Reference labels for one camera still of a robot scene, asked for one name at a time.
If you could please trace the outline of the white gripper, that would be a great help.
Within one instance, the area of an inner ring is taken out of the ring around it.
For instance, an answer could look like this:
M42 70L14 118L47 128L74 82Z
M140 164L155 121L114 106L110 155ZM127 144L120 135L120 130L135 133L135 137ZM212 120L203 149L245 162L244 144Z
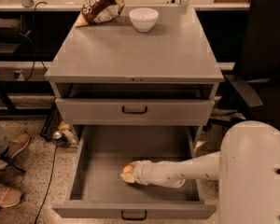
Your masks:
M133 174L121 173L120 177L126 183L138 183L141 185L150 185L153 183L151 170L153 167L152 161L133 161L126 166L134 166Z

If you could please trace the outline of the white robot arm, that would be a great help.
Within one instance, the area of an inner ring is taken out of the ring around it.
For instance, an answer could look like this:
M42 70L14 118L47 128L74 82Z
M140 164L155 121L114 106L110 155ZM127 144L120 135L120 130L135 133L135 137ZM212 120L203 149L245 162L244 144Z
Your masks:
M219 224L280 224L280 131L266 123L232 126L218 152L186 161L133 161L120 177L166 188L217 180Z

